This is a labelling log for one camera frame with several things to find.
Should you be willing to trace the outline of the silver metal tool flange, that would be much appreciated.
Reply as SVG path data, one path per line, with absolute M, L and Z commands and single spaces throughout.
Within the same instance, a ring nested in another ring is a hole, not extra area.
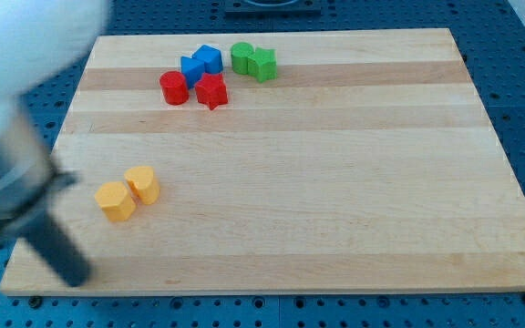
M 20 232 L 59 191 L 77 182 L 62 172 L 29 116 L 13 100 L 0 101 L 0 238 Z

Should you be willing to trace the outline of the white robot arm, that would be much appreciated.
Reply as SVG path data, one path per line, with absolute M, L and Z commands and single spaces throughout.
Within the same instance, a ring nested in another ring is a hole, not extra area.
M 25 239 L 71 287 L 91 267 L 49 204 L 77 177 L 58 168 L 21 97 L 86 55 L 110 14 L 109 0 L 0 0 L 0 240 Z

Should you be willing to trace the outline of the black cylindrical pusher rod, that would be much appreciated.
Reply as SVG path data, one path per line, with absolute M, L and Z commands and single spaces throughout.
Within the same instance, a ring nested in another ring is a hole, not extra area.
M 89 261 L 46 210 L 29 218 L 22 237 L 69 287 L 81 286 L 90 277 Z

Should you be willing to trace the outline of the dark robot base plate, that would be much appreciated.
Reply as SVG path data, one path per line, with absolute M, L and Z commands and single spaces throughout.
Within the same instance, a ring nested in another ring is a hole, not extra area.
M 322 0 L 225 0 L 223 4 L 228 16 L 318 14 L 322 8 Z

